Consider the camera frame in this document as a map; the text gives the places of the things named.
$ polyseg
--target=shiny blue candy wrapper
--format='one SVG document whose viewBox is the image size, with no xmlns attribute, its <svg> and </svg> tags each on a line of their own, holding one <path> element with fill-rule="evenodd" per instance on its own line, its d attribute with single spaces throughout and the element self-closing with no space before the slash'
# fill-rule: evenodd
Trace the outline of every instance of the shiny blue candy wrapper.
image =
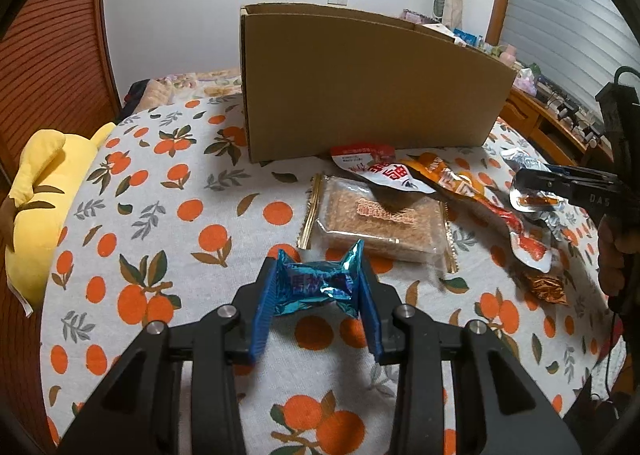
<svg viewBox="0 0 640 455">
<path fill-rule="evenodd" d="M 364 242 L 359 240 L 339 261 L 296 263 L 282 249 L 276 263 L 276 316 L 335 300 L 349 316 L 358 317 L 358 287 Z"/>
</svg>

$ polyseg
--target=silver bolt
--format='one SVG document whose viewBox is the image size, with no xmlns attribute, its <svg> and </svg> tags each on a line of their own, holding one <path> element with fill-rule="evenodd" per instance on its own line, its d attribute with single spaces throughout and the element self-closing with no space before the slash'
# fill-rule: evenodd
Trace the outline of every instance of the silver bolt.
<svg viewBox="0 0 640 455">
<path fill-rule="evenodd" d="M 402 305 L 398 305 L 394 309 L 394 312 L 400 318 L 411 318 L 411 317 L 414 317 L 414 315 L 415 315 L 415 307 L 413 305 L 409 305 L 407 303 L 404 303 Z"/>
<path fill-rule="evenodd" d="M 223 305 L 218 309 L 218 316 L 220 316 L 220 318 L 233 318 L 236 312 L 238 312 L 238 309 L 233 305 Z"/>
<path fill-rule="evenodd" d="M 487 331 L 487 326 L 484 321 L 471 320 L 467 325 L 473 334 L 484 334 Z"/>
<path fill-rule="evenodd" d="M 164 323 L 161 321 L 152 321 L 151 323 L 147 324 L 146 326 L 146 332 L 149 334 L 153 334 L 154 336 L 157 334 L 160 334 L 163 330 L 164 330 Z"/>
</svg>

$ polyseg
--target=orange patterned fabric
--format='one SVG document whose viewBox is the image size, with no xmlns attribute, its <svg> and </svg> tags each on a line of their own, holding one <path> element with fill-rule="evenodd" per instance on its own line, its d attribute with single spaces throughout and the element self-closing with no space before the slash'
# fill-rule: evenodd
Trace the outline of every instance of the orange patterned fabric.
<svg viewBox="0 0 640 455">
<path fill-rule="evenodd" d="M 127 118 L 76 196 L 42 317 L 42 386 L 56 436 L 149 321 L 198 320 L 230 302 L 279 248 L 296 260 L 342 255 L 294 247 L 308 180 L 329 163 L 250 164 L 239 79 L 212 85 L 219 80 L 185 80 L 180 92 L 188 96 Z M 220 88 L 226 90 L 221 94 Z M 501 204 L 513 172 L 499 152 L 513 145 L 535 154 L 498 121 L 484 147 L 435 152 Z M 519 285 L 517 261 L 501 229 L 467 206 L 452 203 L 450 210 L 459 273 L 438 276 L 426 266 L 385 258 L 371 258 L 374 270 L 436 320 L 486 321 L 564 414 L 609 326 L 596 288 L 593 223 L 573 207 L 564 213 L 566 240 L 559 247 L 570 305 L 561 307 L 538 301 Z M 382 455 L 388 449 L 398 367 L 376 365 L 360 321 L 334 305 L 275 319 L 260 363 L 235 373 L 250 454 Z M 445 452 L 451 455 L 450 372 L 444 382 Z"/>
</svg>

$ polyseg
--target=wall switch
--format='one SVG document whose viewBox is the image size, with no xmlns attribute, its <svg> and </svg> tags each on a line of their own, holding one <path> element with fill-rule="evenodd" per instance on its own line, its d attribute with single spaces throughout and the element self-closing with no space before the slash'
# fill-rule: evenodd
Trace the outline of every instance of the wall switch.
<svg viewBox="0 0 640 455">
<path fill-rule="evenodd" d="M 334 6 L 346 6 L 349 0 L 327 0 L 327 4 L 332 4 Z"/>
</svg>

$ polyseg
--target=human hand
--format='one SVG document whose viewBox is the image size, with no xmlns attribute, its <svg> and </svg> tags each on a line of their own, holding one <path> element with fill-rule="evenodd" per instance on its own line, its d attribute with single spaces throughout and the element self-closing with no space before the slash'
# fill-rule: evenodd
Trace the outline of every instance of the human hand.
<svg viewBox="0 0 640 455">
<path fill-rule="evenodd" d="M 623 254 L 640 253 L 640 229 L 622 233 L 620 224 L 607 216 L 598 227 L 598 282 L 609 296 L 617 296 L 625 287 L 625 267 Z"/>
</svg>

